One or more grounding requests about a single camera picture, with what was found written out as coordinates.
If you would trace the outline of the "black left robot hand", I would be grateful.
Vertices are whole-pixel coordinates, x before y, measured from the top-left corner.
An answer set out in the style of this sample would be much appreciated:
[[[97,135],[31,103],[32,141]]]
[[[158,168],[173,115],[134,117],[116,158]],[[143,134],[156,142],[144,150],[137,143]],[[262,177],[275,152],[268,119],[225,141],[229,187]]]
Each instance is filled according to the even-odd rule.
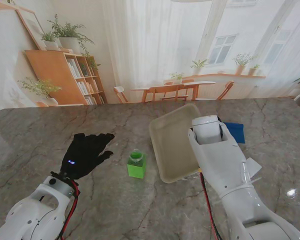
[[[79,180],[88,175],[113,155],[112,151],[105,148],[114,138],[112,133],[75,134],[63,157],[60,172],[72,180]]]

